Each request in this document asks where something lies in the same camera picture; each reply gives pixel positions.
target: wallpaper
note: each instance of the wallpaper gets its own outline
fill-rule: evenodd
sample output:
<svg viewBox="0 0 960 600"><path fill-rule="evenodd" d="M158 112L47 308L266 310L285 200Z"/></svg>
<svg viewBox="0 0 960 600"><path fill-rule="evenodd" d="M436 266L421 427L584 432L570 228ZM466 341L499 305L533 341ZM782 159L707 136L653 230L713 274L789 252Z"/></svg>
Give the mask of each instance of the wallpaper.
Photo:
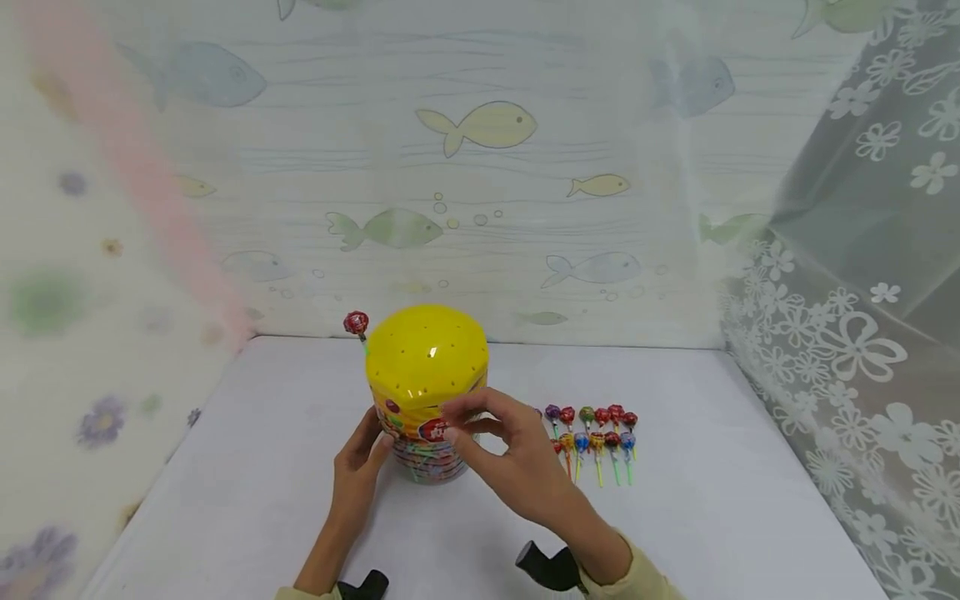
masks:
<svg viewBox="0 0 960 600"><path fill-rule="evenodd" d="M22 27L0 7L0 598L48 600L79 595L240 340Z"/></svg>
<svg viewBox="0 0 960 600"><path fill-rule="evenodd" d="M436 301L496 341L697 348L721 345L719 246L769 215L862 47L841 32L876 21L815 0L98 4L258 331Z"/></svg>

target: yellow fish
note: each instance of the yellow fish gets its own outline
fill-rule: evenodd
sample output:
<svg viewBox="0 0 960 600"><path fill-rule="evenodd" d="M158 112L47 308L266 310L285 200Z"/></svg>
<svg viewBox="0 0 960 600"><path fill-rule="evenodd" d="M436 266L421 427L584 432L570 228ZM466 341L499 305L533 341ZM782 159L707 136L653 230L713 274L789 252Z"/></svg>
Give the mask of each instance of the yellow fish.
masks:
<svg viewBox="0 0 960 600"><path fill-rule="evenodd" d="M619 175L608 173L606 175L591 177L588 180L573 180L573 184L570 185L570 193L566 196L569 198L577 192L583 192L590 196L602 198L605 196L616 196L628 189L630 189L629 181Z"/></svg>
<svg viewBox="0 0 960 600"><path fill-rule="evenodd" d="M213 187L209 183L195 180L192 177L187 177L186 175L177 175L177 183L180 185L180 191L187 198L202 198L217 191L217 188Z"/></svg>
<svg viewBox="0 0 960 600"><path fill-rule="evenodd" d="M534 117L512 102L487 102L464 117L459 125L435 110L418 110L417 118L427 129L442 133L444 156L457 154L464 138L484 148L513 148L537 130Z"/></svg>
<svg viewBox="0 0 960 600"><path fill-rule="evenodd" d="M880 17L897 0L806 0L804 22L792 35L796 39L820 23L841 34L862 34L876 29Z"/></svg>

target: yellow lid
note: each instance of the yellow lid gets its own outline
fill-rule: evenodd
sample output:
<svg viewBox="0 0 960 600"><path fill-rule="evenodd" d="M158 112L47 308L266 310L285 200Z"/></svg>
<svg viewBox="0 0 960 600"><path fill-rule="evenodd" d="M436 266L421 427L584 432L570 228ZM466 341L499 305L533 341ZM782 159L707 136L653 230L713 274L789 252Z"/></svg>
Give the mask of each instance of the yellow lid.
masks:
<svg viewBox="0 0 960 600"><path fill-rule="evenodd" d="M395 312L368 336L367 349L367 378L401 409L440 404L487 372L483 328L441 304Z"/></svg>

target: sleeve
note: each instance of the sleeve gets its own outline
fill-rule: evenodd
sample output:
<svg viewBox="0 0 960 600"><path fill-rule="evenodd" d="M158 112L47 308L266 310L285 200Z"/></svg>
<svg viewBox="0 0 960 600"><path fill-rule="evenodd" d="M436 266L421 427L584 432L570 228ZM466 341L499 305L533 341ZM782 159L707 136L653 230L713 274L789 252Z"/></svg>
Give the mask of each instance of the sleeve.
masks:
<svg viewBox="0 0 960 600"><path fill-rule="evenodd" d="M634 561L623 579L609 586L600 586L580 567L580 579L589 600L684 600L673 584L664 577L639 548L629 540Z"/></svg>
<svg viewBox="0 0 960 600"><path fill-rule="evenodd" d="M300 591L299 589L280 588L274 600L343 600L343 597L340 595L340 590L336 587L333 588L333 591L323 596L315 596L305 591Z"/></svg>

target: white table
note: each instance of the white table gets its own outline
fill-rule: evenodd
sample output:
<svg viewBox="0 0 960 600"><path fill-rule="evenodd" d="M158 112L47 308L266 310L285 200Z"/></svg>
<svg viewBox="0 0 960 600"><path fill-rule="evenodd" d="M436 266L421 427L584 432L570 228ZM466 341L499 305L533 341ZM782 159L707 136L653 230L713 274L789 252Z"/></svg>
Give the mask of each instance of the white table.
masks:
<svg viewBox="0 0 960 600"><path fill-rule="evenodd" d="M635 485L616 487L606 463L600 490L585 463L582 486L689 600L885 598L723 353L494 345L490 382L539 407L619 402L640 415ZM251 342L84 598L270 600L300 570L331 458L370 402L355 341ZM576 597L514 567L528 540L561 547L474 473L430 488L387 469L344 577L359 585L378 568L393 600Z"/></svg>

